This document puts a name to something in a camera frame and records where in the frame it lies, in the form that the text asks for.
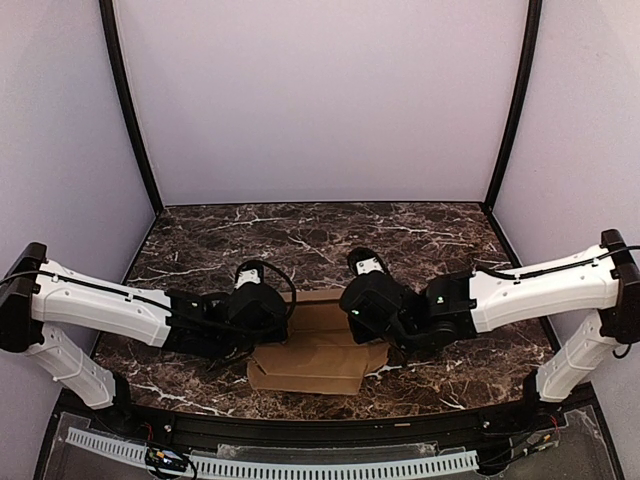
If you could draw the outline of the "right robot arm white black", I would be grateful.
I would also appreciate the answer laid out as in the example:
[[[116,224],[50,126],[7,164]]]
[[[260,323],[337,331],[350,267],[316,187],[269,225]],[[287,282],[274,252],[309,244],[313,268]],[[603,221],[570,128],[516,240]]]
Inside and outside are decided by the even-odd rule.
[[[576,332],[524,382],[526,399],[555,404],[616,348],[638,343],[638,249],[610,229],[565,258],[504,271],[476,266],[437,276],[416,292],[373,250],[356,248],[348,256],[355,277],[339,306],[356,343],[384,340],[405,354],[437,354],[523,320],[584,310]]]

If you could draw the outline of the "brown cardboard paper box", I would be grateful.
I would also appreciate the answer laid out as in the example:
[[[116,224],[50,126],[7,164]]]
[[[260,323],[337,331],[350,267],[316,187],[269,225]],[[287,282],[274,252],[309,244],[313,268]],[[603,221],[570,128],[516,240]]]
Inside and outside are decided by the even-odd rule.
[[[387,343],[354,342],[341,295],[340,289],[297,294],[287,340],[256,347],[247,363],[253,389],[356,395],[364,377],[386,364]]]

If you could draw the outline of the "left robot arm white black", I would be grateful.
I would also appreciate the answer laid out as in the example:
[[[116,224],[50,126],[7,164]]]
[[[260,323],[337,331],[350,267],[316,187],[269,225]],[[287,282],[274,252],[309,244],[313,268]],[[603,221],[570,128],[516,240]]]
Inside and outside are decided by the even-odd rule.
[[[266,271],[281,272],[261,260],[242,263],[229,293],[136,289],[74,272],[33,242],[1,280],[1,348],[33,359],[94,411],[124,409],[131,402],[127,380],[91,360],[62,325],[172,353],[232,359],[287,338],[297,298],[268,285]]]

